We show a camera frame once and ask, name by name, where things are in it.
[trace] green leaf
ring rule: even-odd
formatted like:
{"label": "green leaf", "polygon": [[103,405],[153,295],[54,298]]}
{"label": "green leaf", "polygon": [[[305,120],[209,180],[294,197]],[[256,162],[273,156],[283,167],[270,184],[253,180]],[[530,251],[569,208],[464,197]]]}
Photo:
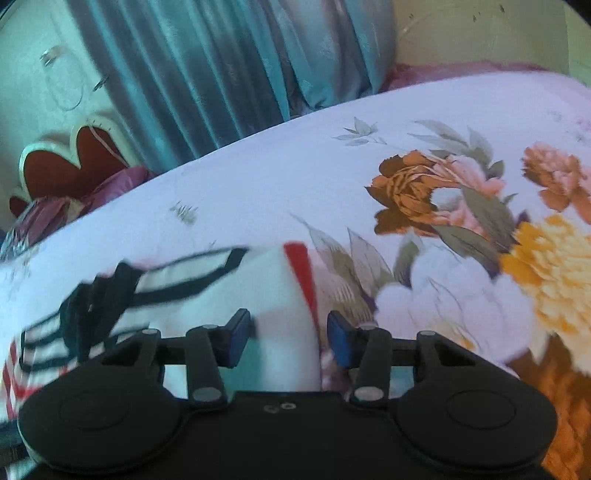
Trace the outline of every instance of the green leaf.
{"label": "green leaf", "polygon": [[354,138],[359,138],[359,134],[350,134],[350,135],[339,135],[335,137],[336,140],[353,140]]}
{"label": "green leaf", "polygon": [[367,140],[366,138],[358,138],[356,140],[351,140],[345,145],[347,147],[357,147],[358,145],[365,145],[366,143],[369,143],[369,140]]}
{"label": "green leaf", "polygon": [[503,204],[509,205],[509,202],[513,200],[516,196],[516,193],[511,193],[510,195],[507,195],[505,198],[503,198]]}
{"label": "green leaf", "polygon": [[515,222],[511,211],[497,197],[485,197],[476,190],[462,187],[468,208],[501,253],[507,253],[515,243]]}
{"label": "green leaf", "polygon": [[486,174],[493,158],[492,146],[482,134],[471,128],[468,128],[468,131],[470,132],[470,150],[467,156],[476,160]]}
{"label": "green leaf", "polygon": [[425,143],[433,145],[440,150],[446,150],[452,155],[468,155],[469,149],[467,146],[456,142],[454,140],[447,140],[445,138],[436,137],[435,135],[417,135],[409,134],[418,140],[422,140]]}
{"label": "green leaf", "polygon": [[499,252],[484,237],[459,226],[434,225],[433,228],[452,251],[464,258],[474,258],[491,278],[499,274]]}
{"label": "green leaf", "polygon": [[388,264],[369,242],[349,230],[351,257],[361,288],[372,298],[388,283],[394,282]]}
{"label": "green leaf", "polygon": [[396,264],[392,271],[394,280],[408,288],[412,287],[410,283],[410,272],[418,252],[419,250],[415,243],[409,242],[404,245],[398,252]]}
{"label": "green leaf", "polygon": [[517,224],[517,227],[519,227],[520,224],[524,222],[531,223],[530,215],[525,210],[519,214],[519,216],[517,217],[517,221],[515,223]]}
{"label": "green leaf", "polygon": [[444,160],[451,155],[447,150],[429,150],[429,152],[437,158],[442,158]]}
{"label": "green leaf", "polygon": [[330,284],[320,286],[323,294],[331,302],[331,310],[337,310],[353,327],[373,322],[372,312],[359,294],[358,289],[342,279],[333,278]]}
{"label": "green leaf", "polygon": [[454,142],[463,144],[465,147],[468,146],[468,143],[458,132],[456,132],[453,128],[448,127],[443,122],[438,122],[437,120],[419,120],[416,123],[428,128],[431,132],[436,133],[445,140],[453,140]]}
{"label": "green leaf", "polygon": [[366,124],[363,120],[359,120],[359,118],[355,117],[355,129],[359,132],[360,135],[369,135],[371,134],[371,127]]}
{"label": "green leaf", "polygon": [[487,179],[500,179],[505,174],[505,162],[499,160],[494,162],[486,172]]}
{"label": "green leaf", "polygon": [[330,235],[308,225],[296,215],[292,216],[308,229],[312,243],[329,271],[337,274],[352,286],[358,285],[359,281],[355,274],[353,259],[347,250]]}

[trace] floral bedsheet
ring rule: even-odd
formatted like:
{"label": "floral bedsheet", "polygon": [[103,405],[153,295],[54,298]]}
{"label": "floral bedsheet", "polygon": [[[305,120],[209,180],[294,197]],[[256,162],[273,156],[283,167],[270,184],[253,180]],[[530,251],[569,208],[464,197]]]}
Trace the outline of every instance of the floral bedsheet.
{"label": "floral bedsheet", "polygon": [[[124,258],[287,241],[310,247],[319,319],[338,309],[400,338],[433,329],[508,368],[558,411],[545,466],[560,480],[591,475],[589,90],[551,73],[487,74],[253,135],[1,266],[0,324],[42,318]],[[322,387],[346,388],[320,340]]]}

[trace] curtain fold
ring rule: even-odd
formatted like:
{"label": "curtain fold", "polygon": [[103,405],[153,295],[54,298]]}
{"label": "curtain fold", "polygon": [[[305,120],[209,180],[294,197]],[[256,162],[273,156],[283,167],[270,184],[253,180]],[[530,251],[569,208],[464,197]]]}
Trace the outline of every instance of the curtain fold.
{"label": "curtain fold", "polygon": [[67,0],[145,165],[163,172],[378,91],[392,0]]}

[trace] pink blanket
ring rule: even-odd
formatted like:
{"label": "pink blanket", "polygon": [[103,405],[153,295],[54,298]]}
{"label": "pink blanket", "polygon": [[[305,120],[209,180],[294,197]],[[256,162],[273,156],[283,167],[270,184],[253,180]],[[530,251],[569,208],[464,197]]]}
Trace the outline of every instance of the pink blanket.
{"label": "pink blanket", "polygon": [[399,63],[388,76],[382,91],[435,82],[470,75],[492,72],[540,72],[544,68],[531,63],[494,63],[492,61],[471,61],[467,63],[443,63],[440,65],[414,66]]}

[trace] striped cloth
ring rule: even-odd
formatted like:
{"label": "striped cloth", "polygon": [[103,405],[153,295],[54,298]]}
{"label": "striped cloth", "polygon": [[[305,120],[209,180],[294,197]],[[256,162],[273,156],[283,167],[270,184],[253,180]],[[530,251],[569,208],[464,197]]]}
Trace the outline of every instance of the striped cloth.
{"label": "striped cloth", "polygon": [[[2,370],[0,421],[15,419],[32,393],[140,330],[184,336],[198,325],[224,325],[240,308],[251,312],[256,334],[240,364],[223,369],[229,393],[319,390],[316,296],[306,247],[231,248],[149,271],[121,263],[111,277],[81,284],[58,312],[12,341]],[[186,398],[184,368],[167,367],[164,386]],[[27,459],[7,468],[6,476],[20,480],[32,468]]]}

